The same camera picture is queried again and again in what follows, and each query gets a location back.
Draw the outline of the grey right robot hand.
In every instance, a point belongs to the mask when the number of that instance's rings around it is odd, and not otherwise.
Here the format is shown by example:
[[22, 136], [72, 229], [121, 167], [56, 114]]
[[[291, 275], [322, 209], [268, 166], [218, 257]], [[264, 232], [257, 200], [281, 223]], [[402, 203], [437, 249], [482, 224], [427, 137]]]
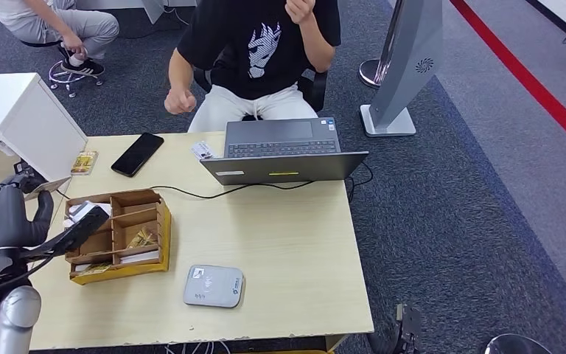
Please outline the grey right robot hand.
[[413, 353], [422, 351], [418, 348], [422, 328], [422, 315], [416, 308], [406, 303], [396, 305], [395, 319], [387, 338], [377, 333], [367, 333], [366, 339], [372, 353]]

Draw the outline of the person's left hand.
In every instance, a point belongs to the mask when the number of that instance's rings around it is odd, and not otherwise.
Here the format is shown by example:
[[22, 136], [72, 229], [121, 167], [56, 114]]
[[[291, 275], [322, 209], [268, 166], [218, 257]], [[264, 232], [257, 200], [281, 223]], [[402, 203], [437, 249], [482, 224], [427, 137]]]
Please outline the person's left hand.
[[315, 0], [287, 0], [284, 6], [287, 14], [295, 24], [301, 24], [312, 15]]

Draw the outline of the person's right hand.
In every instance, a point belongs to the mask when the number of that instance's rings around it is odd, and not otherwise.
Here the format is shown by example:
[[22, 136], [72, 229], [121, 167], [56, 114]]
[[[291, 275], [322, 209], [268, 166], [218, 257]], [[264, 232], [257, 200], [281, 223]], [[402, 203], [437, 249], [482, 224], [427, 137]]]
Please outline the person's right hand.
[[189, 89], [171, 88], [164, 101], [166, 110], [174, 115], [192, 112], [197, 101]]

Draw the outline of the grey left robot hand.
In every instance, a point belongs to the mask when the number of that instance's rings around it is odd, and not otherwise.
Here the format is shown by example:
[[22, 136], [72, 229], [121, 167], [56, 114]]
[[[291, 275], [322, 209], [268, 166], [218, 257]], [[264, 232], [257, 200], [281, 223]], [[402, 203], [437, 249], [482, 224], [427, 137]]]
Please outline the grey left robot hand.
[[47, 239], [54, 208], [51, 193], [41, 191], [32, 221], [27, 218], [21, 183], [28, 176], [12, 175], [0, 183], [0, 248], [34, 247]]

